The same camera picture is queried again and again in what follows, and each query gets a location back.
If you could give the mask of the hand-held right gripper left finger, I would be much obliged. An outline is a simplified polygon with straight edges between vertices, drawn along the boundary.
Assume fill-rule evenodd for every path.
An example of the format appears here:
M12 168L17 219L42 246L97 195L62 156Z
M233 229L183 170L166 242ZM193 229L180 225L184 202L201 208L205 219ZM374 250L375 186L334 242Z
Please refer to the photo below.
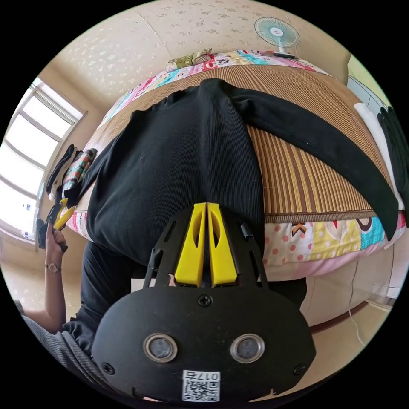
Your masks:
M175 271L179 285L201 285L205 252L207 203L195 204Z

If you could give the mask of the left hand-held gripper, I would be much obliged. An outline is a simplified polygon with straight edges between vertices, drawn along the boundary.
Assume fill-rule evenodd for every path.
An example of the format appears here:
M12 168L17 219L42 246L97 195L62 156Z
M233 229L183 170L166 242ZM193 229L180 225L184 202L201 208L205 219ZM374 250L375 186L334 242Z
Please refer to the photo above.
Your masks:
M75 206L68 208L68 199L64 198L60 203L55 204L49 211L46 220L38 218L36 220L37 243L40 249L46 248L46 231L48 223L52 223L53 228L62 231L67 222L72 217Z

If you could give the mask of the person's left hand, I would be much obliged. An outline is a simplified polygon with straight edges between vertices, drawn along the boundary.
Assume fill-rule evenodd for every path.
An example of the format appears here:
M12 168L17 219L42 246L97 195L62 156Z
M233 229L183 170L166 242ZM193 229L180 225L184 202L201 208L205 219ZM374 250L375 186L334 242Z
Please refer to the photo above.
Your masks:
M45 264L54 264L57 268L62 267L62 259L64 251L62 247L66 247L64 235L53 228L52 223L48 223L46 231L46 255Z

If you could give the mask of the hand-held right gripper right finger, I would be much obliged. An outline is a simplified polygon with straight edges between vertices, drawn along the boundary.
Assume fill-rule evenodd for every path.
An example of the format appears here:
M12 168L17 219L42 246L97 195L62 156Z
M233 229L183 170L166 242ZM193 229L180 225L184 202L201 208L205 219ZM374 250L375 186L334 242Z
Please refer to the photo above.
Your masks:
M207 222L212 286L233 285L237 272L219 204L207 203Z

